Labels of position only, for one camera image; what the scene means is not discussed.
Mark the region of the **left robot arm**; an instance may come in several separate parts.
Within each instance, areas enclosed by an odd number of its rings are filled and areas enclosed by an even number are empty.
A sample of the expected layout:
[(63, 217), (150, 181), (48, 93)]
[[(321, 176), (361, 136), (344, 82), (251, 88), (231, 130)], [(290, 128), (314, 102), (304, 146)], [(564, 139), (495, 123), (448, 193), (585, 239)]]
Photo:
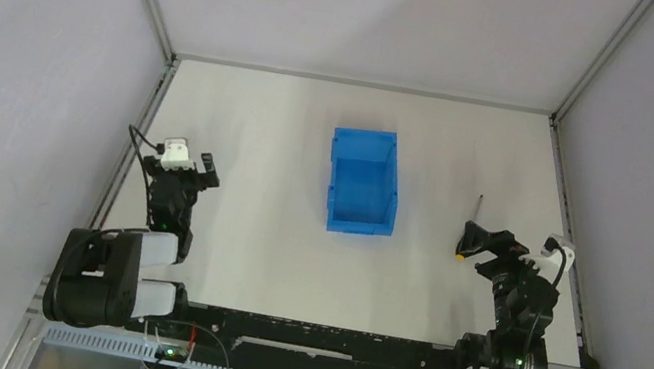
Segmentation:
[(43, 295), (50, 321), (78, 328), (121, 327), (148, 311), (140, 304), (145, 265), (178, 264), (192, 245), (192, 210), (199, 194), (219, 187), (211, 153), (201, 154), (204, 170), (168, 148), (140, 159), (147, 181), (146, 227), (72, 229)]

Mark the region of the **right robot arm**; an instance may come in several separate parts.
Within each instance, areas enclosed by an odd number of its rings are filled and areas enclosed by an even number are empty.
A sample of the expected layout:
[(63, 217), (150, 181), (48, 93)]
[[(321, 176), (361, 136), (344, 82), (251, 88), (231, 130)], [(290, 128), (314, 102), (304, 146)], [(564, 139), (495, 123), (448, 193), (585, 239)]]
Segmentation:
[(467, 221), (456, 257), (483, 253), (491, 258), (474, 267), (491, 282), (495, 327), (483, 335), (465, 333), (453, 348), (451, 369), (548, 369), (544, 333), (553, 322), (562, 277), (575, 261), (574, 247), (552, 234), (534, 254), (510, 231)]

